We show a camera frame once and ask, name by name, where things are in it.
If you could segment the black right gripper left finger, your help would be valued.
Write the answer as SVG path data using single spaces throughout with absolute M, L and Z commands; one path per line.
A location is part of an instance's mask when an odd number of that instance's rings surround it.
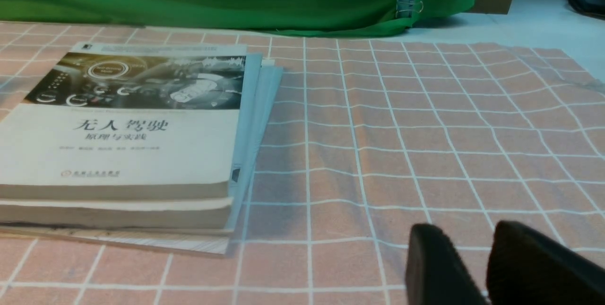
M 415 224 L 406 261 L 409 305 L 486 305 L 450 238 L 437 226 Z

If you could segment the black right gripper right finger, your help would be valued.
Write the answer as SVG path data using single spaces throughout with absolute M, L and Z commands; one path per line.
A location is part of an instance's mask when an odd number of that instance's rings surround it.
M 605 271 L 538 230 L 499 221 L 486 286 L 493 305 L 602 305 Z

